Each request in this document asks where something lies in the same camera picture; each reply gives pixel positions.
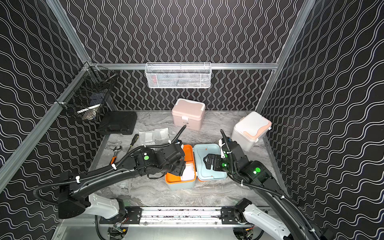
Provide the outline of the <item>blue orange first aid box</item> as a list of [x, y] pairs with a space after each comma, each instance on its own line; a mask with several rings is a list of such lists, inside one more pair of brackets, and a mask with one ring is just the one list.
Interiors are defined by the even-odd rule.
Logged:
[[208, 171], [205, 168], [203, 161], [204, 157], [208, 154], [221, 155], [221, 149], [217, 144], [197, 144], [195, 146], [184, 146], [185, 161], [193, 163], [196, 171], [196, 177], [192, 181], [182, 182], [181, 177], [166, 174], [165, 182], [171, 191], [191, 189], [195, 186], [196, 181], [218, 181], [227, 178], [226, 172], [216, 172], [214, 170]]

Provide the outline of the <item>white gauze packet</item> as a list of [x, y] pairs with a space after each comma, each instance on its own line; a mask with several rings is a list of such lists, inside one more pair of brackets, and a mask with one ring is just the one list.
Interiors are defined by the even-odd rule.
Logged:
[[155, 141], [154, 131], [139, 132], [139, 142], [141, 145], [154, 145]]
[[154, 137], [156, 141], [164, 141], [169, 139], [169, 129], [163, 128], [163, 129], [155, 129], [154, 130]]
[[192, 181], [196, 177], [196, 171], [193, 163], [187, 163], [186, 168], [181, 176], [182, 182]]

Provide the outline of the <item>white pink first aid box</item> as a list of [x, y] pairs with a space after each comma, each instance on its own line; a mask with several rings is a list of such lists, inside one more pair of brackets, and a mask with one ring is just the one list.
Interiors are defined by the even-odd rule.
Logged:
[[244, 151], [250, 151], [271, 129], [270, 120], [257, 112], [251, 112], [234, 126], [231, 139], [237, 142]]

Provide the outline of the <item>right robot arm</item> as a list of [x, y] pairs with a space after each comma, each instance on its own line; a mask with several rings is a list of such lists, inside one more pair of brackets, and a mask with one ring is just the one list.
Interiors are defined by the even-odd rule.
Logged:
[[311, 222], [288, 197], [260, 161], [250, 161], [240, 145], [220, 131], [222, 154], [215, 161], [235, 183], [248, 187], [262, 197], [278, 215], [275, 219], [243, 198], [233, 208], [231, 220], [239, 224], [252, 224], [276, 240], [332, 240], [332, 230]]

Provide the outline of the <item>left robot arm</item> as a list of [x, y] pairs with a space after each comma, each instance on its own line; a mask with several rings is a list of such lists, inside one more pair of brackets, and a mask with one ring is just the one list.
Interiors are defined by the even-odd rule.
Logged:
[[91, 194], [124, 180], [146, 176], [150, 180], [166, 174], [182, 176], [186, 169], [183, 142], [179, 136], [183, 126], [167, 144], [139, 146], [126, 153], [120, 161], [106, 167], [73, 176], [63, 173], [63, 180], [34, 188], [33, 195], [43, 203], [56, 206], [60, 219], [69, 219], [90, 210]]

